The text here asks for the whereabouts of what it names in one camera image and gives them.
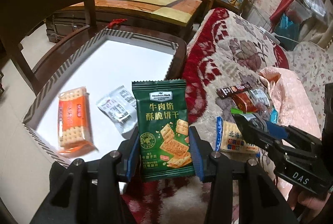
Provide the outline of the right hand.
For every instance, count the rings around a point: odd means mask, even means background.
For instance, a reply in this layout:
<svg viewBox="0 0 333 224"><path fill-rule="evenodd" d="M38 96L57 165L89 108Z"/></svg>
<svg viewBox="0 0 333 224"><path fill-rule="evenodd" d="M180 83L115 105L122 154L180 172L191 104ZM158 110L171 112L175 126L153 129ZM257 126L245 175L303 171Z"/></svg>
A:
<svg viewBox="0 0 333 224"><path fill-rule="evenodd" d="M311 192L303 190L298 186L293 186L289 192L287 203L292 210L295 209L297 203L305 206L308 210L301 217L300 223L309 223L320 214L329 201L330 196L331 193L328 193L325 199L320 199L312 195Z"/></svg>

